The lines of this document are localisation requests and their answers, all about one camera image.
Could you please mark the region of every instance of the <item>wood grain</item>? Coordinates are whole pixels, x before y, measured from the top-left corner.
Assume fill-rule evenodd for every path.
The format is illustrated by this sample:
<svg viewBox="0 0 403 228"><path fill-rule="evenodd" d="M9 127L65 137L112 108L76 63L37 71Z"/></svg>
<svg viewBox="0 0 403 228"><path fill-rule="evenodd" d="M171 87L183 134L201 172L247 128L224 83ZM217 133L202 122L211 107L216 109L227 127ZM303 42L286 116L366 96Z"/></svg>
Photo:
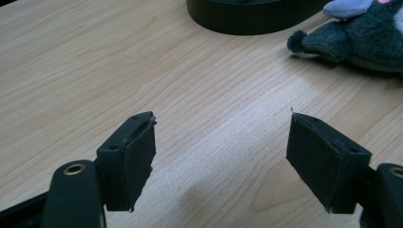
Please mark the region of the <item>wood grain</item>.
<svg viewBox="0 0 403 228"><path fill-rule="evenodd" d="M109 227L359 227L284 159L292 107L403 163L397 74L292 57L296 29L219 34L184 0L19 0L0 8L0 210L48 190L131 115L157 117L154 171Z"/></svg>

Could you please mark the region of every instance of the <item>light wood surface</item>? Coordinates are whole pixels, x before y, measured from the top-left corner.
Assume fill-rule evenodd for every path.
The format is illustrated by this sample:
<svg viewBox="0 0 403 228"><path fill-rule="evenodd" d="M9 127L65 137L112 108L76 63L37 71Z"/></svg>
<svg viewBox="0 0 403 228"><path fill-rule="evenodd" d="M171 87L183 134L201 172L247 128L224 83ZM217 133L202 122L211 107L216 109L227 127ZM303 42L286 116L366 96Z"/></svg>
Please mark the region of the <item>light wood surface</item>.
<svg viewBox="0 0 403 228"><path fill-rule="evenodd" d="M403 80L292 57L296 29L219 34L184 0L19 0L0 9L0 210L48 190L126 118L157 117L135 211L108 227L359 227L328 215L285 160L292 107L403 163Z"/></svg>

